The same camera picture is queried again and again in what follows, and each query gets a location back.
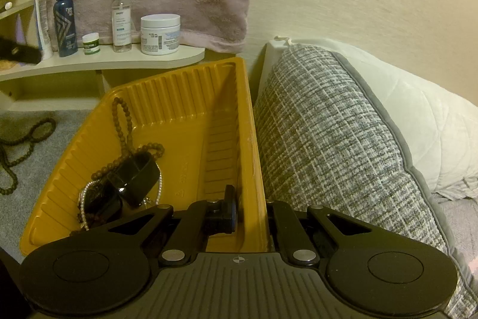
black circular pad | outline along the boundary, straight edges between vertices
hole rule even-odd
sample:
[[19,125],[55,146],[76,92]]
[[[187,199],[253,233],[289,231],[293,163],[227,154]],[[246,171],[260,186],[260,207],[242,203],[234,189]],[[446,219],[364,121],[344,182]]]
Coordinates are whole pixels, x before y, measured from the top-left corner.
[[376,278],[393,284],[411,283],[423,273],[419,259],[399,251],[387,251],[369,260],[369,271]]
[[58,316],[92,316],[137,296],[150,277],[149,262],[133,236],[86,233],[42,246],[21,266],[25,297]]
[[65,281],[85,283],[100,278],[106,273],[108,267],[108,257],[95,251],[80,250],[58,258],[53,264],[53,271]]
[[327,280],[346,301],[374,316],[406,317],[441,308],[457,278],[445,254],[407,240],[388,251],[377,245],[338,249],[327,264]]

crosshair marking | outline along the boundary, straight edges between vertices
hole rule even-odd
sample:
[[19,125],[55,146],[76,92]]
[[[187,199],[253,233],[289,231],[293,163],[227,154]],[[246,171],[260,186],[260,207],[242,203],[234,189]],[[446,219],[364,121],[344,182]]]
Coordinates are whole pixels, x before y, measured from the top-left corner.
[[240,255],[238,255],[237,257],[234,257],[232,260],[235,263],[243,263],[246,259],[244,257],[241,257]]

white cream jar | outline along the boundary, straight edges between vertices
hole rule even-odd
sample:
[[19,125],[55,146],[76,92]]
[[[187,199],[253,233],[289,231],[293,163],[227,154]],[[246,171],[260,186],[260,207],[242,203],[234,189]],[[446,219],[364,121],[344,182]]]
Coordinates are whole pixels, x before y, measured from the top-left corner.
[[141,17],[141,51],[166,55],[179,48],[181,17],[178,14],[151,14]]

gray textured pillow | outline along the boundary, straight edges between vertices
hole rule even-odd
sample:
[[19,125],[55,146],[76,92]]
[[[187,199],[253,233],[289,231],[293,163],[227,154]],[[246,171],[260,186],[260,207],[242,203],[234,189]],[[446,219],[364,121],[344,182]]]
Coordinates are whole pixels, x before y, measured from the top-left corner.
[[[372,95],[341,55],[311,45],[284,51],[254,107],[266,197],[301,210],[324,204],[451,254],[426,183]],[[460,271],[452,318],[477,308],[469,282]]]

gray carpet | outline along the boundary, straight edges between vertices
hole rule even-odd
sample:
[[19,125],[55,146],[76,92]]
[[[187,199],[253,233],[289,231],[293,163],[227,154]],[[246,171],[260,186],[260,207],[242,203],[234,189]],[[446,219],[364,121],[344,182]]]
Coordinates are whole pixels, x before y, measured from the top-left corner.
[[[33,154],[12,168],[18,176],[18,188],[11,195],[0,195],[0,247],[17,261],[23,261],[18,247],[20,237],[43,186],[56,162],[70,143],[89,111],[0,112],[0,138],[13,140],[23,136],[40,119],[56,120],[55,132],[35,145]],[[28,145],[6,148],[10,161],[28,150]],[[0,187],[10,187],[10,177],[0,166]]]

